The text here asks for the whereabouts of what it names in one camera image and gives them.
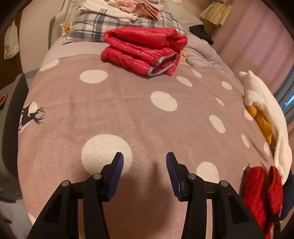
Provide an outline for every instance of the silver screw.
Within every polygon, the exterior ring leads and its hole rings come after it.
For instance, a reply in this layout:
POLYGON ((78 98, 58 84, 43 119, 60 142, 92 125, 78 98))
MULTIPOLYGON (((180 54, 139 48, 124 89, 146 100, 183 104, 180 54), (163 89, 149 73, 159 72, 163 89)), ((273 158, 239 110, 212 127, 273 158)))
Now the silver screw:
POLYGON ((62 183, 61 183, 62 186, 66 187, 67 185, 69 185, 69 181, 68 180, 64 180, 62 183))
POLYGON ((96 173, 93 175, 93 179, 99 179, 101 177, 102 177, 102 175, 100 173, 96 173))
POLYGON ((190 178, 190 179, 195 179, 197 176, 196 176, 196 174, 195 173, 189 173, 188 174, 188 178, 190 178))
POLYGON ((226 187, 226 186, 229 185, 229 183, 228 183, 226 180, 221 180, 220 183, 221 183, 221 185, 224 186, 224 187, 226 187))

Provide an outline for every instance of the deer silhouette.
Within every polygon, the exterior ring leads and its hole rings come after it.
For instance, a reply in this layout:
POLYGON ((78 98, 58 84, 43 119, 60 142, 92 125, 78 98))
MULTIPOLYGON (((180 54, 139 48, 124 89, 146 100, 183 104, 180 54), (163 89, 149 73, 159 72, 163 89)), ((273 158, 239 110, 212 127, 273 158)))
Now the deer silhouette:
POLYGON ((31 120, 34 120, 39 125, 40 123, 42 123, 41 120, 44 119, 44 115, 45 114, 43 114, 39 118, 36 117, 39 112, 45 113, 43 107, 41 107, 40 109, 37 109, 36 112, 29 113, 29 108, 30 108, 30 105, 31 104, 32 104, 32 102, 29 103, 25 108, 22 109, 22 112, 21 112, 21 121, 19 123, 19 128, 18 128, 19 131, 21 130, 21 128, 23 126, 25 126, 31 120))

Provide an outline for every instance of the red clothing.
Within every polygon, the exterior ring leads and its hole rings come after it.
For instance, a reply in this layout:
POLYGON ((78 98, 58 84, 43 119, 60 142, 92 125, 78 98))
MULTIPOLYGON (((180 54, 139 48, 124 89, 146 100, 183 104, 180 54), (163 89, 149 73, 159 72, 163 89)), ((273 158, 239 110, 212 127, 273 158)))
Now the red clothing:
POLYGON ((174 28, 127 26, 106 31, 104 41, 110 46, 102 52, 102 60, 144 75, 171 76, 188 39, 174 28))
POLYGON ((243 201, 270 239, 274 216, 279 215, 283 204, 283 186, 276 167, 271 166, 268 174, 262 167, 253 167, 247 172, 243 201))

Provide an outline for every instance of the pink curtain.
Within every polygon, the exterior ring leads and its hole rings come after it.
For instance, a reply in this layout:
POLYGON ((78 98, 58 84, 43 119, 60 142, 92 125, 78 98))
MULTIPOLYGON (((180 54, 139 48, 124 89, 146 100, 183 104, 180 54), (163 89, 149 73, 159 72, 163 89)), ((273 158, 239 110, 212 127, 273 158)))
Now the pink curtain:
POLYGON ((294 63, 294 41, 279 18, 261 0, 233 0, 213 48, 238 78, 252 70, 274 93, 294 63))

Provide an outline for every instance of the bedspread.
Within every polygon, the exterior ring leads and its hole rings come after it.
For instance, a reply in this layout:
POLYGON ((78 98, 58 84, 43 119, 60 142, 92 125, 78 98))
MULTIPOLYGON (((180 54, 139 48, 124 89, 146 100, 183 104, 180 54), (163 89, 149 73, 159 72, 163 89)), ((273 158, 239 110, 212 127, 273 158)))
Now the bedspread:
MULTIPOLYGON (((20 119, 19 181, 33 220, 61 181, 83 181, 122 152, 116 195, 104 203, 111 238, 176 239, 187 204, 173 194, 166 153, 239 191, 244 167, 273 164, 266 146, 242 94, 214 67, 149 78, 81 54, 35 77, 20 119)), ((211 224, 208 201, 208 238, 211 224)))

